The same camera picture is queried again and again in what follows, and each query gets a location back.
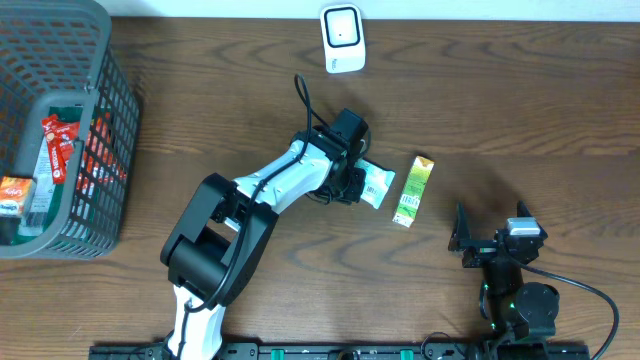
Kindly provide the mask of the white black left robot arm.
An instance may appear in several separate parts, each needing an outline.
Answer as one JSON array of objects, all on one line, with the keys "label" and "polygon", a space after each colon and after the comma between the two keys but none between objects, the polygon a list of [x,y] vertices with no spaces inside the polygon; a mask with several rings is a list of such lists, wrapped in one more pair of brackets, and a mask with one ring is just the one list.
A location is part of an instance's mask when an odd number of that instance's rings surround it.
[{"label": "white black left robot arm", "polygon": [[348,109],[331,125],[294,135],[264,168],[228,180],[207,176],[160,253],[176,295],[166,359],[212,359],[222,345],[225,310],[253,276],[280,214],[301,197],[323,205],[359,201],[366,174],[357,167],[369,126]]}]

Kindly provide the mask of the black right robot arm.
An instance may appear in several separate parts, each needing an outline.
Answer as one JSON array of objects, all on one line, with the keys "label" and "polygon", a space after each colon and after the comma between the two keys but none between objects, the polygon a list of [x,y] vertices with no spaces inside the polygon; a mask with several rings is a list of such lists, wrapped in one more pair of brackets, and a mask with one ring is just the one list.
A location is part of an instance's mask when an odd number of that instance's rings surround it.
[{"label": "black right robot arm", "polygon": [[559,293],[547,284],[525,282],[522,269],[539,256],[547,233],[526,205],[506,220],[491,239],[474,239],[461,204],[448,250],[462,255],[462,266],[479,268],[483,283],[479,307],[492,334],[465,350],[466,359],[548,359],[546,339],[556,334]]}]

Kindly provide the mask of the green yellow juice carton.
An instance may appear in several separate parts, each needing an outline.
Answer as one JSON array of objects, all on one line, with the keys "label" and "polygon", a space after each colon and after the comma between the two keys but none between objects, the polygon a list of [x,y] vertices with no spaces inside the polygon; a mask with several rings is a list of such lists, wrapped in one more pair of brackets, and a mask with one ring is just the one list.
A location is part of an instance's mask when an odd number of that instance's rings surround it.
[{"label": "green yellow juice carton", "polygon": [[416,219],[421,199],[435,162],[416,156],[406,178],[392,221],[410,228]]}]

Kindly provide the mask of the light blue snack packet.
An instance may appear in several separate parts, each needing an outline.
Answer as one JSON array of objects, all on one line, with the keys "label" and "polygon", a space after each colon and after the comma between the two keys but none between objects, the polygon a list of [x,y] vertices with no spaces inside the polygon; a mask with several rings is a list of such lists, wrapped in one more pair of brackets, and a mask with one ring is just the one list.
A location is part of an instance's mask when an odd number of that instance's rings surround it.
[{"label": "light blue snack packet", "polygon": [[374,209],[379,209],[395,178],[395,172],[365,159],[358,160],[355,166],[365,171],[361,199]]}]

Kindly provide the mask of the red snack stick packet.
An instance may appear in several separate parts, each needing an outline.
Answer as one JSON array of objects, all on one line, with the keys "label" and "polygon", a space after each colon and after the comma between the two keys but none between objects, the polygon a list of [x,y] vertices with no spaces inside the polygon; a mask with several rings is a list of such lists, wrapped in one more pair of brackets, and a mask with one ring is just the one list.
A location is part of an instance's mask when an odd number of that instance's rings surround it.
[{"label": "red snack stick packet", "polygon": [[74,140],[77,138],[79,123],[67,123],[57,114],[41,121],[44,139],[47,145],[53,183],[61,185],[66,181],[67,163],[74,152]]}]

